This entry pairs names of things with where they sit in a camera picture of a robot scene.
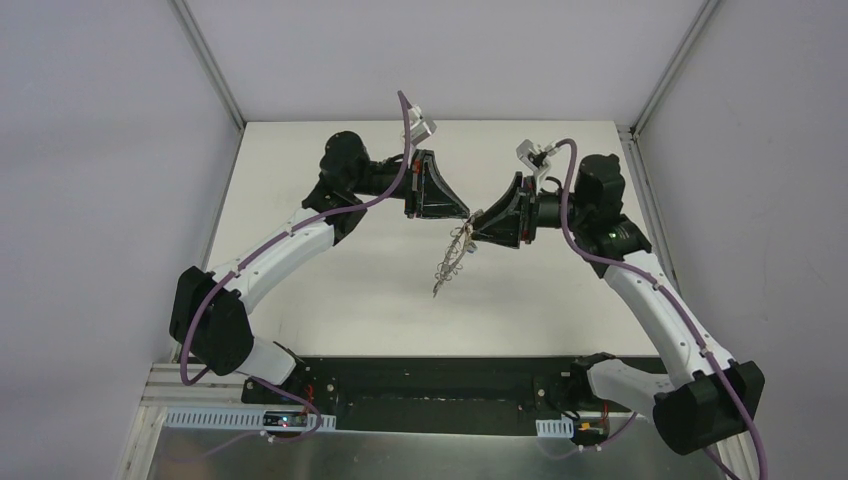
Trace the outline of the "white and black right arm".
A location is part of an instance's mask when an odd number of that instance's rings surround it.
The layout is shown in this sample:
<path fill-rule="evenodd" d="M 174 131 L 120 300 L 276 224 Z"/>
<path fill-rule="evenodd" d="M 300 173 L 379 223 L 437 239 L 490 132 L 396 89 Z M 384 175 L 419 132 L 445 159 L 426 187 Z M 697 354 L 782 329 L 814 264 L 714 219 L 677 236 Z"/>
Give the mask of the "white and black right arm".
<path fill-rule="evenodd" d="M 608 353 L 582 357 L 570 368 L 567 403 L 583 410 L 604 400 L 624 406 L 649 419 L 679 455 L 746 432 L 762 456 L 754 416 L 764 374 L 719 345 L 669 285 L 647 237 L 622 211 L 619 158 L 589 155 L 570 165 L 566 182 L 571 191 L 537 191 L 533 179 L 516 175 L 510 190 L 473 220 L 473 239 L 517 248 L 541 228 L 561 230 L 624 301 L 665 368 L 652 374 Z"/>

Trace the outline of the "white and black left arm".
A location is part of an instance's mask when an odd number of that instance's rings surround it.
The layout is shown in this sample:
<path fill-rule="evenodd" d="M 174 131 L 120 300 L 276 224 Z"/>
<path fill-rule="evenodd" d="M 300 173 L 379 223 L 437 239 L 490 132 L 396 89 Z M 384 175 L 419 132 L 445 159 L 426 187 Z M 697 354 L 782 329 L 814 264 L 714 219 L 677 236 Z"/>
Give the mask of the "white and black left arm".
<path fill-rule="evenodd" d="M 177 280 L 169 333 L 182 347 L 185 384 L 190 359 L 202 375 L 239 373 L 267 381 L 281 404 L 297 402 L 305 378 L 288 349 L 257 338 L 249 316 L 283 279 L 329 250 L 358 226 L 367 212 L 363 196 L 399 199 L 410 219 L 465 219 L 470 210 L 442 178 L 431 150 L 412 149 L 384 161 L 371 160 L 352 131 L 332 135 L 324 146 L 319 179 L 301 206 L 275 232 L 236 259 L 209 272 L 192 266 Z"/>

